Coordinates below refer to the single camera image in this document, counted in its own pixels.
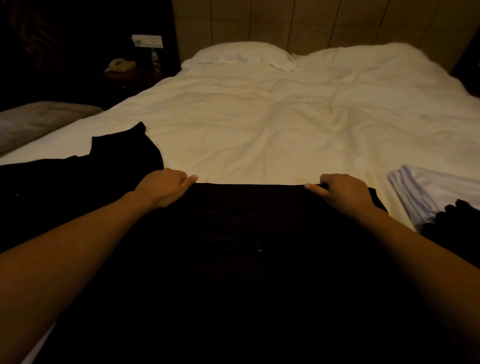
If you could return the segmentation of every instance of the person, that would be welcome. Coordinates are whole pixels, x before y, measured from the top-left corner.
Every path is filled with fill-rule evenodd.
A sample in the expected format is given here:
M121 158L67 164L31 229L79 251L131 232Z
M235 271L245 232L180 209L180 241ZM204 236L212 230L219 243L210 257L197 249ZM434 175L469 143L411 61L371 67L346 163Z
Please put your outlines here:
M19 363L82 291L143 215L172 204L197 181L157 170L121 199L0 254L0 363ZM323 174L305 188L369 230L396 259L466 350L480 358L480 269L377 208L367 185Z

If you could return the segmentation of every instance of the bottle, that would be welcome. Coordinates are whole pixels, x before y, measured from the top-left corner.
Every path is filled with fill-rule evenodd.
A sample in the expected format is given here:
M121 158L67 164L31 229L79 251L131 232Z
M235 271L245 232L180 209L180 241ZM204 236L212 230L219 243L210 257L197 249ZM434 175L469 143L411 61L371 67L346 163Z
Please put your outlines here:
M152 63L155 72L160 72L160 62L158 61L158 54L155 52L155 48L152 48Z

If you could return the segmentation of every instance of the forearm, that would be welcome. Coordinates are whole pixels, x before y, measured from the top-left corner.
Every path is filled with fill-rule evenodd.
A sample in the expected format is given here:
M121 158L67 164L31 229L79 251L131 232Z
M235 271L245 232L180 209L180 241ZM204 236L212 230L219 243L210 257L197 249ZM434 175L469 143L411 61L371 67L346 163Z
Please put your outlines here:
M356 218L469 351L480 354L480 269L373 207Z
M0 254L0 363L28 353L151 209L150 200L128 193Z

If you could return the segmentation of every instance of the white folded cloth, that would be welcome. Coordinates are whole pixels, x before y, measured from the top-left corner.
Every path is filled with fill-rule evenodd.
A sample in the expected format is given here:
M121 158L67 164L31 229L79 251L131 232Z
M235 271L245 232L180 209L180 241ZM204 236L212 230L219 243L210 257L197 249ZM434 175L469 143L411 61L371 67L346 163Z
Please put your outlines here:
M480 209L480 180L407 165L388 173L388 179L418 231L458 199Z

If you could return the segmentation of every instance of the hand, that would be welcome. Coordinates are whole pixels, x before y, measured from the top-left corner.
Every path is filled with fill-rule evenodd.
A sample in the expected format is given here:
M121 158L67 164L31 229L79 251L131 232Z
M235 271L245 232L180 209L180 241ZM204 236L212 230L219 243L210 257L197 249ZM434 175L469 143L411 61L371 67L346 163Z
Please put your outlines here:
M142 179L135 192L151 199L153 208L167 207L182 197L197 179L196 175L187 177L181 170L155 170Z
M322 174L320 183L328 184L329 190L307 183L305 188L321 197L335 210L356 218L375 207L367 184L348 174Z

